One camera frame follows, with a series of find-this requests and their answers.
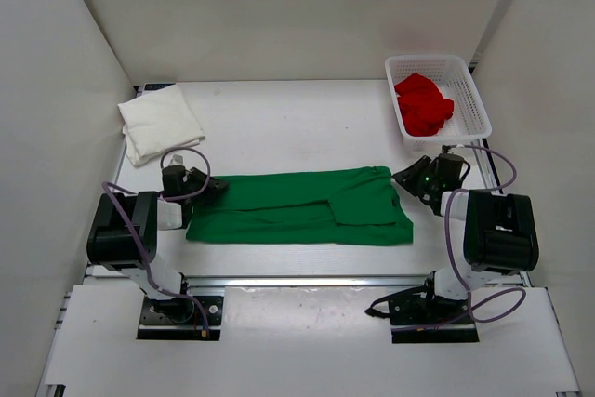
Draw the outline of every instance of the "white wall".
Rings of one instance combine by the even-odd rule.
[[[134,83],[382,78],[399,53],[469,62],[498,0],[89,0]]]
[[[0,0],[0,395],[32,396],[132,87],[82,0]]]
[[[585,395],[595,395],[594,23],[595,0],[515,0],[474,73],[490,144],[532,198],[541,259],[531,277],[549,288]]]

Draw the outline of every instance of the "folded green fabric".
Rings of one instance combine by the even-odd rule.
[[[196,206],[189,241],[222,244],[397,245],[413,223],[384,166],[262,176],[218,176],[229,189]]]

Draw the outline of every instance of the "red cloth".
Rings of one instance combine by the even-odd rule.
[[[430,79],[414,73],[394,87],[405,129],[414,137],[436,135],[453,117],[455,103],[443,98]]]

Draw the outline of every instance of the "white towel stack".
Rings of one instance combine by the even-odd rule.
[[[118,104],[125,124],[126,156],[134,166],[173,146],[192,146],[205,138],[200,123],[177,85]]]

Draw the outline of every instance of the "white panel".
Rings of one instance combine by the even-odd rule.
[[[494,289],[477,292],[485,298]],[[554,396],[576,390],[543,289],[469,345],[392,345],[364,309],[383,288],[228,288],[221,341],[139,341],[133,285],[80,285],[46,383],[64,397]],[[516,297],[492,301],[494,316]]]
[[[133,91],[82,0],[0,0],[0,395],[34,395]]]
[[[205,130],[198,149],[215,176],[366,165],[397,172],[421,156],[403,148],[386,80],[188,83],[181,88]],[[481,188],[472,152],[460,153],[473,164],[465,186]],[[197,155],[180,154],[187,167],[204,169]],[[125,159],[118,183],[135,192],[160,191],[159,160],[134,167]],[[447,262],[443,219],[410,194],[400,195],[414,222],[412,245],[202,244],[187,242],[179,230],[159,232],[159,252],[188,275],[425,275],[440,269]],[[462,222],[452,228],[455,243],[461,243]]]
[[[133,82],[383,77],[386,57],[469,62],[498,0],[89,0]]]
[[[595,395],[595,3],[515,0],[475,72],[492,146],[519,168],[541,259],[578,381]]]

